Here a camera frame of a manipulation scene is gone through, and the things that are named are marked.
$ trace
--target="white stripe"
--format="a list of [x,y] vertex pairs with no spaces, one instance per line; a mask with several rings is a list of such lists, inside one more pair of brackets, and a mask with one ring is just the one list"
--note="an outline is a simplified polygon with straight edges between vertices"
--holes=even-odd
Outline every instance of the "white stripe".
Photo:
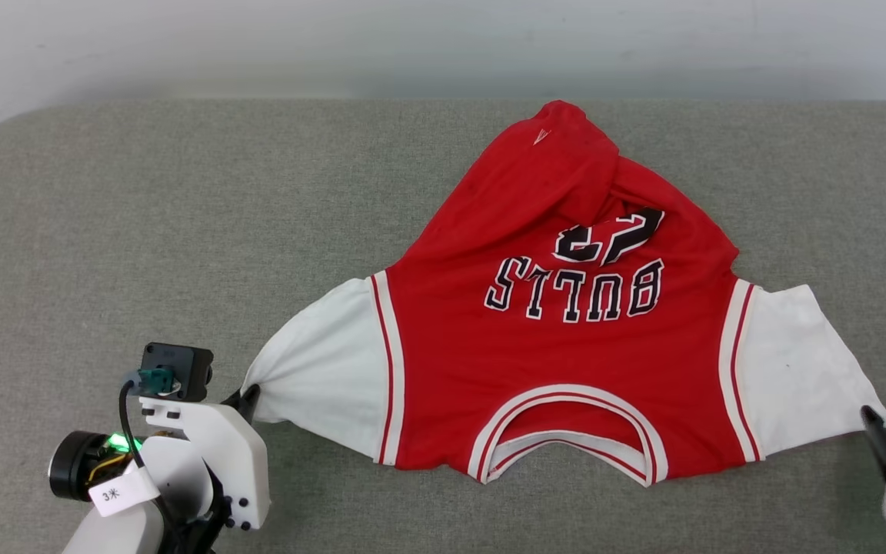
[[398,455],[398,437],[401,435],[401,417],[405,414],[405,361],[401,354],[401,338],[398,337],[395,310],[391,306],[388,277],[384,271],[379,271],[379,273],[375,273],[374,278],[378,285],[378,302],[381,305],[382,318],[388,333],[388,346],[391,351],[391,421],[388,427],[385,459],[382,460],[382,463],[385,466],[394,466]]
[[[573,446],[574,449],[580,450],[580,452],[598,457],[598,459],[604,460],[604,462],[616,467],[616,469],[619,469],[626,476],[637,481],[644,487],[647,487],[650,484],[646,480],[647,477],[638,476],[637,473],[633,473],[630,469],[623,466],[623,464],[616,462],[615,459],[612,459],[609,456],[602,456],[600,453],[591,452],[591,450],[583,449],[581,446],[587,446],[591,449],[600,450],[600,452],[609,453],[609,455],[618,457],[618,459],[627,463],[630,467],[634,467],[634,469],[644,473],[645,456],[638,452],[637,449],[625,445],[624,442],[612,441],[612,439],[588,435],[586,432],[567,431],[563,429],[556,431],[530,432],[530,434],[516,437],[511,439],[511,441],[503,442],[498,445],[498,448],[495,449],[495,455],[492,456],[491,469],[488,470],[488,481],[500,477],[502,473],[509,469],[509,467],[514,466],[515,462],[521,459],[521,457],[526,456],[532,450],[539,448],[539,446],[550,445],[553,442],[560,442],[560,444],[563,445]],[[517,452],[520,449],[524,450],[518,452],[517,455],[513,455],[514,452]],[[495,466],[498,466],[500,463],[504,463],[504,465],[501,469],[495,470]]]
[[741,443],[744,459],[753,462],[756,460],[756,456],[750,445],[748,432],[744,430],[741,413],[738,411],[738,394],[734,390],[734,379],[731,375],[732,361],[734,361],[732,360],[734,358],[734,341],[738,337],[738,323],[741,322],[741,311],[745,308],[744,299],[748,297],[749,287],[750,283],[742,279],[739,279],[734,285],[731,304],[727,308],[727,318],[724,319],[724,332],[720,337],[718,368],[720,368],[720,389],[724,393],[724,407],[727,408],[727,415],[731,418],[734,433],[738,436],[738,442]]
[[[582,399],[581,397],[573,396],[570,393],[584,394],[591,398]],[[551,395],[544,399],[537,399],[537,396],[542,396],[544,394]],[[478,433],[478,438],[474,442],[474,449],[471,451],[470,462],[468,462],[468,475],[481,480],[482,483],[488,482],[488,471],[492,469],[492,459],[493,456],[495,456],[495,449],[497,448],[501,433],[504,431],[505,427],[514,420],[517,414],[532,406],[549,402],[580,402],[591,404],[614,412],[625,418],[638,431],[638,436],[642,442],[642,456],[645,459],[645,473],[648,479],[651,480],[649,444],[651,444],[651,450],[655,453],[655,463],[658,464],[658,467],[655,469],[655,473],[657,473],[655,481],[658,482],[664,480],[665,476],[668,475],[668,459],[665,457],[665,447],[661,444],[661,437],[658,435],[658,431],[655,431],[654,426],[648,421],[648,418],[644,417],[644,414],[640,413],[640,411],[634,406],[626,403],[625,400],[620,399],[620,397],[615,394],[586,385],[539,386],[538,389],[527,390],[527,392],[523,392],[504,403],[504,405],[491,417],[488,424]],[[644,427],[645,431],[648,433],[647,437],[645,436],[645,433],[642,432],[642,427]],[[492,434],[495,435],[495,439],[493,439],[489,445],[488,439]],[[483,476],[479,474],[479,469],[481,469],[482,463]]]

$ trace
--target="gray table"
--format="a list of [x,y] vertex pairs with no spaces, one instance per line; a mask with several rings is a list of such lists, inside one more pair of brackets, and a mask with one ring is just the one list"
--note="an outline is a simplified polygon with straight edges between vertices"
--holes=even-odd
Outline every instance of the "gray table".
[[[237,389],[289,316],[396,260],[478,153],[542,102],[163,101],[0,126],[0,552],[55,552],[87,507],[45,466],[117,426],[151,340]],[[886,404],[886,104],[578,102],[741,248],[808,283]],[[643,489],[549,446],[488,486],[259,426],[274,508],[219,552],[877,552],[883,484],[854,436]]]

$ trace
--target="white backdrop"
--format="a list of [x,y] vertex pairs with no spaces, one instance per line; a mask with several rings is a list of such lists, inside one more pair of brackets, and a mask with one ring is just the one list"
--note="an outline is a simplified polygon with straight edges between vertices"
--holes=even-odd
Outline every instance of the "white backdrop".
[[886,99],[886,0],[0,0],[0,122],[163,95]]

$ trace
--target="red jersey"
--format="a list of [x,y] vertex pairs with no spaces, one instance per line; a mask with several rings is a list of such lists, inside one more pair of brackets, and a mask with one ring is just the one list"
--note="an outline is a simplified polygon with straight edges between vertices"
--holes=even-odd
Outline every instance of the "red jersey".
[[737,254],[552,102],[495,139],[396,264],[282,327],[246,385],[263,387],[258,419],[482,482],[563,442],[648,486],[858,429],[862,404],[886,417],[808,287],[764,292]]

